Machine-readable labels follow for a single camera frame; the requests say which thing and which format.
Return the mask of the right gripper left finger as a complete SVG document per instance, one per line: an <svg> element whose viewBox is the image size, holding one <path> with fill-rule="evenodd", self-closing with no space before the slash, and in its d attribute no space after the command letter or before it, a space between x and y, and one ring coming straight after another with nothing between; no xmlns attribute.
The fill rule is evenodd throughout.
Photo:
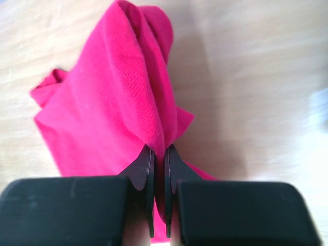
<svg viewBox="0 0 328 246"><path fill-rule="evenodd" d="M1 245L149 245L155 155L114 176L27 178L1 193Z"/></svg>

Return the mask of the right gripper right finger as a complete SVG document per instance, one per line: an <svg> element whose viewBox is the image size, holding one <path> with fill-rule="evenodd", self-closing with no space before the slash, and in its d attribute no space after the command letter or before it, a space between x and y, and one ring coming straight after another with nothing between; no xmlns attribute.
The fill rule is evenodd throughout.
<svg viewBox="0 0 328 246"><path fill-rule="evenodd" d="M321 245L308 207L291 184L202 179L170 146L165 222L171 245Z"/></svg>

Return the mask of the red t shirt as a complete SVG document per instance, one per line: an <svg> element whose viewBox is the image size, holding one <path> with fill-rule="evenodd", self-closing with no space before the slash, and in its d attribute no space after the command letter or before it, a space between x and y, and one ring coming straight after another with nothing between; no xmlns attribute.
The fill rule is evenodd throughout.
<svg viewBox="0 0 328 246"><path fill-rule="evenodd" d="M165 150L193 115L176 104L168 73L173 29L156 6L115 1L70 71L54 69L31 90L34 121L60 174L117 175L143 146L163 171Z"/></svg>

